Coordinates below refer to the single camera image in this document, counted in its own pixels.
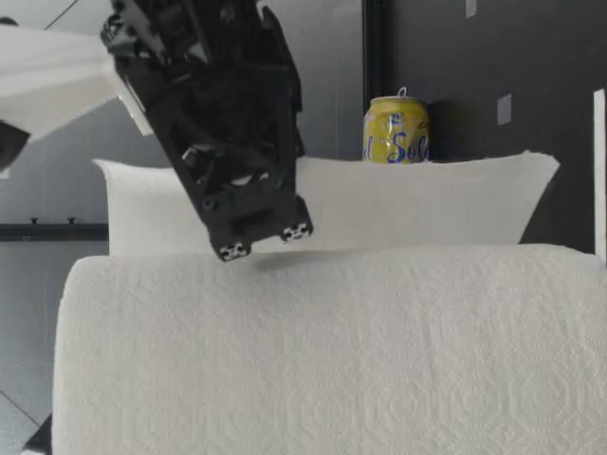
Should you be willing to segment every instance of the black metal frame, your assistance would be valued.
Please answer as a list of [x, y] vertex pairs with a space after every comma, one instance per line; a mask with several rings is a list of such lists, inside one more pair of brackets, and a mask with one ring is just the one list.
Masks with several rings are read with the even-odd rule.
[[108, 225], [0, 225], [0, 242], [107, 242]]
[[373, 98], [383, 95], [386, 8], [386, 0], [362, 0], [365, 111]]

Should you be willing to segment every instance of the soda can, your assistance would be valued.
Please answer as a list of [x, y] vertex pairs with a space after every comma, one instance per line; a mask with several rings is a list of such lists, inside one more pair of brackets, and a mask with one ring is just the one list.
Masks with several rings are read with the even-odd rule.
[[365, 161], [411, 164], [430, 159], [430, 118], [426, 104], [407, 96], [375, 98], [364, 118]]

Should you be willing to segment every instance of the white panel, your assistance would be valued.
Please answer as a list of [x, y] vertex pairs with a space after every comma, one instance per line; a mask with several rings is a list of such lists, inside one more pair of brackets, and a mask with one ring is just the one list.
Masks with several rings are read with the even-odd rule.
[[508, 94], [497, 101], [497, 124], [507, 125], [512, 121], [512, 94]]
[[466, 0], [466, 19], [476, 15], [477, 0]]
[[597, 255], [607, 263], [607, 183], [605, 178], [605, 90], [595, 92], [595, 222]]

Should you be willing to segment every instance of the embossed paper towel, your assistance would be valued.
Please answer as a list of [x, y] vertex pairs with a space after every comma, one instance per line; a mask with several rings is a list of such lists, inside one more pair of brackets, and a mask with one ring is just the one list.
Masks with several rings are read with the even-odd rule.
[[607, 453], [607, 272], [550, 246], [87, 259], [55, 455]]
[[[112, 256], [212, 251], [173, 170], [99, 163], [107, 180]], [[298, 193], [314, 235], [288, 246], [270, 239], [254, 250], [518, 244], [558, 168], [553, 157], [531, 153], [410, 166], [302, 158]]]

